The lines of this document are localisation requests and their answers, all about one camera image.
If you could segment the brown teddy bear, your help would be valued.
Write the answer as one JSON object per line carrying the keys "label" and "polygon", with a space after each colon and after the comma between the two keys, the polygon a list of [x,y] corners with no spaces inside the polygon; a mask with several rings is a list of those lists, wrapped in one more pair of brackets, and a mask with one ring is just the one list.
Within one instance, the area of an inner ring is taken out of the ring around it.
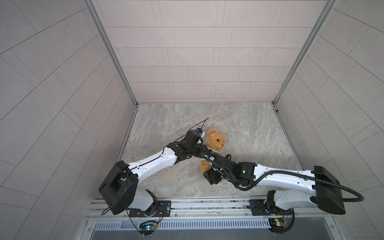
{"label": "brown teddy bear", "polygon": [[[208,131],[206,136],[206,145],[209,149],[212,149],[213,151],[219,152],[225,147],[227,136],[220,133],[216,129],[211,129]],[[203,178],[206,178],[204,176],[204,173],[212,168],[211,164],[208,161],[202,161],[201,162],[201,176]]]}

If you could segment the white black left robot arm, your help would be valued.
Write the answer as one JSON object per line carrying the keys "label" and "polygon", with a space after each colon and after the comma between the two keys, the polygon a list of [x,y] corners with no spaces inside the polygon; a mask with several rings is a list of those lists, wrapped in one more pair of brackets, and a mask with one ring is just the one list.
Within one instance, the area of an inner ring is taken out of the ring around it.
{"label": "white black left robot arm", "polygon": [[168,144],[146,159],[130,164],[117,162],[99,187],[99,193],[108,205],[103,213],[111,211],[113,215],[118,215],[128,209],[136,209],[152,216],[159,201],[149,190],[138,191],[138,185],[164,168],[199,155],[204,135],[201,128],[189,130],[181,141]]}

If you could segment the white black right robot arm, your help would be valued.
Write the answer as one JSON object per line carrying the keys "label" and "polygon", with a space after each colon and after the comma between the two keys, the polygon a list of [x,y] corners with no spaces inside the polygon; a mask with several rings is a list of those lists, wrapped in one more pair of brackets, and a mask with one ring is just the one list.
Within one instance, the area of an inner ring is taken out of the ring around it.
{"label": "white black right robot arm", "polygon": [[227,180],[241,191],[256,186],[284,188],[284,192],[274,192],[271,196],[270,202],[275,208],[317,207],[329,214],[346,213],[342,190],[338,187],[340,181],[324,167],[315,166],[312,171],[288,171],[251,162],[236,164],[219,155],[204,155],[203,160],[212,166],[203,174],[211,185]]}

